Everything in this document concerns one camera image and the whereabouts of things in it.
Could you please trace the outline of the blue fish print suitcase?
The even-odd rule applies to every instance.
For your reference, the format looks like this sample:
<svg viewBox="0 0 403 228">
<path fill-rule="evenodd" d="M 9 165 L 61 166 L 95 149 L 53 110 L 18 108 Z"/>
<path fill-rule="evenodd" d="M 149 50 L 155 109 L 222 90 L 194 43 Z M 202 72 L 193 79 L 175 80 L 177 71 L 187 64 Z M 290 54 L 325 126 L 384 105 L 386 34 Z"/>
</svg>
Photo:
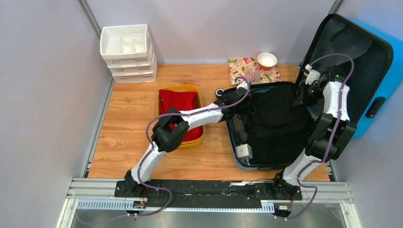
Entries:
<svg viewBox="0 0 403 228">
<path fill-rule="evenodd" d="M 242 170 L 284 169 L 307 157 L 337 159 L 402 81 L 403 42 L 357 19 L 328 15 L 296 82 L 252 85 L 226 122 Z"/>
</svg>

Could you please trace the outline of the black garment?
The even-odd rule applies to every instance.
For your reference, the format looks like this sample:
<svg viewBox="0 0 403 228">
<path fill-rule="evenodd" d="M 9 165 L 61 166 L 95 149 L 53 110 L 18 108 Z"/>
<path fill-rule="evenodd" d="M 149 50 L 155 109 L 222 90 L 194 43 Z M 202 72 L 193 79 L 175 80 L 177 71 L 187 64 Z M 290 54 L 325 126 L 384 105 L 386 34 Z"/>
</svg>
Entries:
<svg viewBox="0 0 403 228">
<path fill-rule="evenodd" d="M 312 118 L 303 106 L 293 105 L 296 98 L 290 85 L 252 93 L 254 112 L 245 122 L 251 165 L 278 165 L 300 155 Z"/>
</svg>

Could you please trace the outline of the red cloth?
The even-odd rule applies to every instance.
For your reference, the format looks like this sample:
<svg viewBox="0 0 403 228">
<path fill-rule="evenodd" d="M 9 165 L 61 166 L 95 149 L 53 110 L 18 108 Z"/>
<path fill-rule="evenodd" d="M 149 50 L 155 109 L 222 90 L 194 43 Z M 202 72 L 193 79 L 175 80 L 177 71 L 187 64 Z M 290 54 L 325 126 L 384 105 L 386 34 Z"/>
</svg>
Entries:
<svg viewBox="0 0 403 228">
<path fill-rule="evenodd" d="M 159 90 L 159 112 L 165 114 L 168 109 L 175 108 L 178 111 L 189 111 L 199 108 L 198 95 L 196 92 L 176 92 L 172 90 Z M 184 142 L 199 139 L 203 134 L 203 128 L 197 127 L 189 130 Z"/>
</svg>

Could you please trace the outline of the yellow plastic basket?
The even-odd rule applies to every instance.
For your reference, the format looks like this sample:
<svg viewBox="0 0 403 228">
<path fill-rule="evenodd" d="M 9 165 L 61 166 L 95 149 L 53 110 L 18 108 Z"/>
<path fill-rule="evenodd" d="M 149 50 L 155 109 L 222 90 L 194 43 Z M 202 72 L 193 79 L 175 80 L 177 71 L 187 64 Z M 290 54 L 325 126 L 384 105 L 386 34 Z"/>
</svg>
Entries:
<svg viewBox="0 0 403 228">
<path fill-rule="evenodd" d="M 202 107 L 202 100 L 201 100 L 201 95 L 200 95 L 200 91 L 199 89 L 194 86 L 194 85 L 174 85 L 174 86 L 169 86 L 164 88 L 165 90 L 172 90 L 172 91 L 176 91 L 176 92 L 196 92 L 198 95 L 198 103 L 199 103 L 199 108 Z M 160 114 L 159 112 L 159 103 L 160 103 L 160 96 L 158 95 L 158 114 Z M 202 142 L 202 136 L 197 139 L 197 140 L 193 140 L 193 141 L 188 141 L 188 142 L 182 142 L 181 145 L 179 146 L 180 149 L 182 148 L 190 148 L 190 147 L 196 147 L 199 146 Z"/>
</svg>

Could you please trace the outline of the white plastic drawer unit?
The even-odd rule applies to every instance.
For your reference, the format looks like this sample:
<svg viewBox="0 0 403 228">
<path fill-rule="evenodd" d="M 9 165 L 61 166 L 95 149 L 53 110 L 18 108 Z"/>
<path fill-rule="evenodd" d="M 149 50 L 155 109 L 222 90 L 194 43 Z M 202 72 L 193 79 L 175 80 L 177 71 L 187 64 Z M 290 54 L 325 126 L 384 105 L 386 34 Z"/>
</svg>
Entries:
<svg viewBox="0 0 403 228">
<path fill-rule="evenodd" d="M 157 59 L 146 24 L 103 27 L 100 54 L 118 84 L 157 78 Z"/>
</svg>

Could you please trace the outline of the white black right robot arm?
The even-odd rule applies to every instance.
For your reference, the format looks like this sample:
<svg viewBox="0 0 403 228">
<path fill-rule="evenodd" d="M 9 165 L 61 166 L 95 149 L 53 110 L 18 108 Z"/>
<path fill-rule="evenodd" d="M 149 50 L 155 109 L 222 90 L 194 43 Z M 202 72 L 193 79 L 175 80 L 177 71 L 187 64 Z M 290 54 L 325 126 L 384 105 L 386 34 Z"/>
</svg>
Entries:
<svg viewBox="0 0 403 228">
<path fill-rule="evenodd" d="M 309 64 L 303 70 L 306 79 L 300 84 L 300 103 L 310 106 L 323 99 L 323 112 L 315 120 L 302 153 L 276 174 L 271 193 L 277 199 L 298 193 L 302 180 L 317 166 L 337 159 L 356 132 L 356 124 L 350 121 L 347 110 L 349 77 L 334 70 L 335 67 L 330 67 L 320 73 Z"/>
</svg>

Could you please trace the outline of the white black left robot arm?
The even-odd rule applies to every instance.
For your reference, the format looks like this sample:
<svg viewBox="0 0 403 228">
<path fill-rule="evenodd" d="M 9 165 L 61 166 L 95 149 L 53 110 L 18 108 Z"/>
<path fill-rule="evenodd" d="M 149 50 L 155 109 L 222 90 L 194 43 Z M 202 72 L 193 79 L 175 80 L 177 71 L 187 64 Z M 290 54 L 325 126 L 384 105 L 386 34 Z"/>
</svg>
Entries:
<svg viewBox="0 0 403 228">
<path fill-rule="evenodd" d="M 232 118 L 247 106 L 249 98 L 248 84 L 241 83 L 208 106 L 190 111 L 171 108 L 151 120 L 154 126 L 147 125 L 147 130 L 152 130 L 152 135 L 147 135 L 149 146 L 136 166 L 125 175 L 127 191 L 133 197 L 143 195 L 146 182 L 157 164 L 167 153 L 179 148 L 188 131 Z"/>
</svg>

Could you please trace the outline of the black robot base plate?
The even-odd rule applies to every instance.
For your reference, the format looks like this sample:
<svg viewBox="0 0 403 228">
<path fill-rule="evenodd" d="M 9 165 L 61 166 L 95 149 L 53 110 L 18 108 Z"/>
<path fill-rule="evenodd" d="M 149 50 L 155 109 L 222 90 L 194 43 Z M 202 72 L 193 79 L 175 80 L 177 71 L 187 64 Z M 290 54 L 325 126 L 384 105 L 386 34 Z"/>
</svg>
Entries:
<svg viewBox="0 0 403 228">
<path fill-rule="evenodd" d="M 275 196 L 273 182 L 266 179 L 255 181 L 223 180 L 150 180 L 148 187 L 138 185 L 131 192 L 124 180 L 116 183 L 114 196 L 118 198 L 140 198 L 147 200 L 147 207 L 160 208 L 207 208 L 207 209 L 258 209 L 261 201 L 275 203 L 284 200 L 301 200 L 297 190 L 293 196 Z"/>
</svg>

